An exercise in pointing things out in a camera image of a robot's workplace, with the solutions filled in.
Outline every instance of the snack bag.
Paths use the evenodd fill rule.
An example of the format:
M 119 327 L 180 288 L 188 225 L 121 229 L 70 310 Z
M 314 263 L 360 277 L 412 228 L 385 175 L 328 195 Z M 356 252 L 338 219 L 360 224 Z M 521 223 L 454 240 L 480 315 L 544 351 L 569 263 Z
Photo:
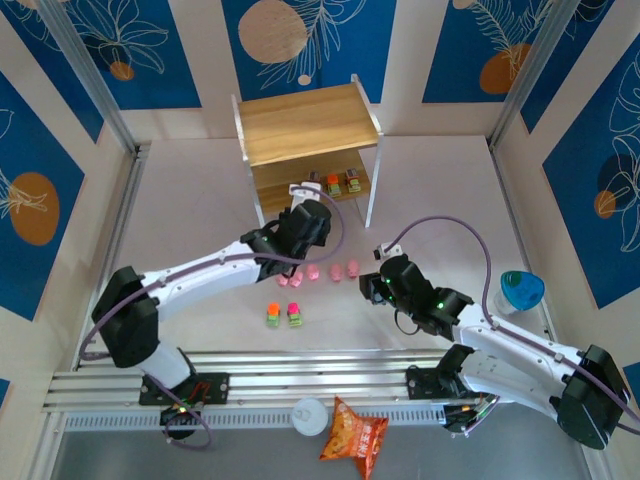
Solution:
M 374 418 L 374 417 L 364 417 L 366 419 L 375 420 L 380 423 L 378 428 L 378 434 L 373 439 L 373 448 L 371 455 L 368 455 L 364 458 L 356 457 L 354 458 L 354 462 L 356 463 L 356 467 L 362 475 L 364 480 L 369 480 L 371 478 L 371 474 L 373 473 L 373 467 L 376 466 L 376 461 L 378 460 L 378 452 L 380 452 L 380 447 L 382 447 L 382 442 L 384 440 L 384 435 L 387 433 L 387 426 L 389 425 L 388 418 Z
M 362 477 L 368 480 L 388 424 L 389 420 L 386 418 L 358 416 L 336 397 L 329 441 L 320 455 L 320 460 L 352 457 Z

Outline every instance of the metal frame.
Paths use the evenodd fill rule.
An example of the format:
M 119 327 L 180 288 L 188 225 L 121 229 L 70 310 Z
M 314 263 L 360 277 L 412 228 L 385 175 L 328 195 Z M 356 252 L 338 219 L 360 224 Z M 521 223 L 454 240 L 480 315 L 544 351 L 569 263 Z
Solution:
M 31 462 L 25 462 L 21 480 L 49 480 L 53 473 L 56 457 L 62 443 L 67 423 L 67 414 L 61 412 L 43 413 L 39 428 L 42 432 L 38 445 L 33 450 Z
M 340 395 L 352 405 L 408 404 L 405 371 L 410 365 L 434 368 L 446 350 L 342 352 L 188 353 L 200 372 L 231 374 L 228 405 L 212 409 L 286 408 L 313 396 L 333 402 Z M 142 407 L 138 398 L 142 373 L 118 369 L 109 359 L 82 364 L 76 372 L 54 375 L 45 412 L 159 411 Z M 423 405 L 468 404 L 468 400 L 421 402 Z
M 127 230 L 127 225 L 131 216 L 133 204 L 138 193 L 138 187 L 140 186 L 140 180 L 142 179 L 142 172 L 144 171 L 144 166 L 146 164 L 147 158 L 149 157 L 150 150 L 151 144 L 141 145 L 140 147 L 138 147 L 137 154 L 135 155 L 133 163 L 131 164 L 131 167 L 129 169 L 127 180 L 120 199 L 120 204 L 118 206 L 118 213 L 116 214 L 113 230 L 111 231 L 109 243 L 107 244 L 107 250 L 102 261 L 102 266 L 100 267 L 98 282 L 87 304 L 87 310 L 84 317 L 84 325 L 82 327 L 80 336 L 78 337 L 73 361 L 71 364 L 73 369 L 78 368 L 80 364 L 80 344 L 89 333 L 91 325 L 93 324 L 93 321 L 91 320 L 91 311 L 98 301 L 99 294 L 102 292 L 104 286 L 109 281 L 109 277 L 115 269 L 118 255 L 120 253 L 120 247 L 122 245 L 122 239 Z
M 359 415 L 389 418 L 391 426 L 427 426 L 446 423 L 444 406 L 422 405 L 381 405 L 353 407 Z M 67 416 L 65 432 L 121 432 L 158 431 L 158 412 L 115 411 L 78 412 Z M 203 420 L 212 430 L 244 430 L 258 428 L 291 428 L 291 408 L 207 408 Z M 203 430 L 204 427 L 193 420 L 184 425 L 176 425 L 173 430 Z
M 130 154 L 134 154 L 136 152 L 136 143 L 133 135 L 122 118 L 118 104 L 104 82 L 102 75 L 100 75 L 98 67 L 91 59 L 84 42 L 67 16 L 64 7 L 60 5 L 58 0 L 35 1 L 40 18 L 42 18 L 45 26 L 51 32 L 51 36 L 60 47 L 67 62 L 69 62 L 100 115 L 112 128 L 122 147 Z
M 573 17 L 581 0 L 563 0 L 554 2 L 549 16 L 544 21 L 540 32 L 531 46 L 522 68 L 518 73 L 511 90 L 505 98 L 504 106 L 491 135 L 489 135 L 489 150 L 494 152 L 511 123 L 520 113 L 524 102 L 538 81 L 540 74 L 549 61 L 558 41 L 564 34 L 565 28 Z

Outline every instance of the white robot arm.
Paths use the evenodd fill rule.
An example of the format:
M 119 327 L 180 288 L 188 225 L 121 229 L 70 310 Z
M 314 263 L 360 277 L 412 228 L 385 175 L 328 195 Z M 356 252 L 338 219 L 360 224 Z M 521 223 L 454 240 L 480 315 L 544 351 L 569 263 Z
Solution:
M 184 265 L 138 274 L 124 267 L 113 274 L 92 312 L 117 367 L 137 367 L 169 389 L 189 393 L 203 379 L 177 348 L 161 343 L 158 323 L 203 298 L 251 285 L 295 269 L 311 246 L 324 246 L 331 228 L 329 209 L 319 202 L 316 183 L 290 188 L 291 209 L 227 247 Z M 104 322 L 108 312 L 133 292 L 141 292 Z
M 303 186 L 321 188 L 317 184 Z M 296 262 L 287 260 L 304 259 L 311 246 L 324 246 L 330 231 L 329 210 L 318 201 L 317 194 L 294 190 L 290 189 L 292 208 L 281 213 L 277 221 L 184 265 L 142 275 L 131 267 L 120 269 L 100 297 L 92 317 L 96 327 L 101 325 L 100 334 L 110 356 L 117 367 L 137 367 L 145 373 L 142 391 L 151 391 L 144 401 L 141 396 L 141 404 L 173 405 L 165 423 L 178 414 L 176 406 L 149 379 L 161 382 L 177 398 L 208 404 L 215 403 L 207 393 L 210 387 L 226 390 L 228 375 L 196 372 L 182 351 L 160 343 L 158 323 L 224 290 L 292 272 Z M 410 398 L 482 396 L 485 410 L 447 415 L 445 427 L 455 433 L 470 431 L 486 413 L 486 406 L 492 408 L 499 398 L 544 413 L 587 446 L 601 449 L 607 445 L 622 409 L 570 366 L 579 365 L 593 374 L 626 405 L 629 393 L 607 352 L 593 345 L 587 352 L 580 352 L 505 320 L 488 320 L 486 311 L 469 297 L 450 288 L 434 288 L 399 246 L 381 248 L 380 252 L 385 257 L 380 271 L 360 277 L 364 297 L 374 304 L 392 305 L 396 312 L 408 315 L 418 330 L 454 343 L 437 368 L 407 370 Z M 139 294 L 133 295 L 134 299 L 125 301 L 135 292 Z M 117 313 L 107 318 L 113 311 Z M 545 344 L 547 354 L 536 348 L 541 344 Z
M 387 253 L 382 247 L 378 250 Z M 551 417 L 572 438 L 603 449 L 622 408 L 581 371 L 604 383 L 626 405 L 629 392 L 611 356 L 592 345 L 586 352 L 550 342 L 486 312 L 450 288 L 434 288 L 396 246 L 380 271 L 360 277 L 360 290 L 373 304 L 390 304 L 408 315 L 417 330 L 454 345 L 435 369 L 407 370 L 413 399 L 477 398 L 521 403 Z M 466 433 L 482 411 L 457 412 L 445 425 Z

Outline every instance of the white table surface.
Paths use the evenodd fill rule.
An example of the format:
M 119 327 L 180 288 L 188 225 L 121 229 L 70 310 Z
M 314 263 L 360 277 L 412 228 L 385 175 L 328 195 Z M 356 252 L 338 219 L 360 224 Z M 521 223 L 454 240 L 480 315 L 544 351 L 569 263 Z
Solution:
M 345 246 L 335 258 L 350 258 L 361 271 L 377 269 L 372 250 L 391 241 L 410 222 L 426 215 L 457 216 L 475 226 L 493 257 L 489 308 L 502 272 L 522 270 L 514 232 L 486 141 L 480 136 L 388 137 L 372 226 L 365 229 L 353 201 L 341 202 L 347 224 Z M 373 151 L 364 151 L 371 168 Z M 171 267 L 219 250 L 257 228 L 257 217 L 237 140 L 154 142 L 144 167 L 118 266 L 144 272 Z M 339 234 L 337 215 L 327 248 Z M 485 276 L 482 250 L 462 227 L 435 221 L 414 228 L 401 242 L 434 286 L 449 286 L 480 301 Z M 326 250 L 313 248 L 309 256 Z M 160 327 L 163 341 L 186 351 L 291 351 L 342 349 L 448 348 L 448 341 L 424 333 L 398 331 L 389 306 L 362 298 L 357 280 L 328 278 L 333 262 L 321 265 L 321 279 L 305 278 L 298 289 L 273 279 L 222 293 L 182 311 Z M 278 329 L 265 325 L 266 308 L 278 302 Z M 300 305 L 304 324 L 288 327 L 286 307 Z M 538 334 L 539 310 L 510 318 Z M 401 316 L 401 325 L 413 325 Z M 92 350 L 101 350 L 98 341 Z

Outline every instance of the leaf pattern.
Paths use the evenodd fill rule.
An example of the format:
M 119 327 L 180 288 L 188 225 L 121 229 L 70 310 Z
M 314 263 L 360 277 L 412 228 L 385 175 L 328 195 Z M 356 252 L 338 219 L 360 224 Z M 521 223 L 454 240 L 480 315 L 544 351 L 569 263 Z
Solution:
M 0 109 L 0 140 L 11 128 L 11 120 L 14 112 L 6 108 Z M 21 206 L 34 208 L 42 212 L 47 211 L 47 207 L 42 204 L 47 198 L 47 194 L 29 195 L 11 184 L 9 179 L 0 170 L 0 219 L 6 217 L 11 210 L 20 211 Z
M 285 79 L 293 82 L 300 75 L 312 77 L 331 59 L 331 51 L 340 51 L 338 26 L 351 20 L 364 8 L 367 0 L 358 4 L 348 15 L 345 5 L 354 0 L 291 0 L 290 6 L 302 19 L 307 30 L 307 43 L 291 60 L 276 64 L 263 64 L 259 77 L 266 77 L 261 90 Z
M 2 1 L 34 38 L 60 51 L 36 10 L 15 0 Z M 68 0 L 61 5 L 78 35 L 95 39 L 87 48 L 97 49 L 107 65 L 121 61 L 164 73 L 164 62 L 153 47 L 164 44 L 169 31 L 138 20 L 137 0 Z
M 515 78 L 522 63 L 522 49 L 514 48 L 524 44 L 538 31 L 554 0 L 538 0 L 534 8 L 533 0 L 521 15 L 516 16 L 510 0 L 475 0 L 468 9 L 476 14 L 480 33 L 489 37 L 494 50 L 504 52 L 509 59 L 510 76 Z
M 640 247 L 640 138 L 636 135 L 640 130 L 640 51 L 620 80 L 609 130 L 615 134 L 611 144 L 618 157 L 618 171 L 604 189 L 612 194 L 607 213 L 622 213 L 620 251 L 630 253 Z M 633 197 L 630 201 L 616 205 L 618 199 L 629 195 Z

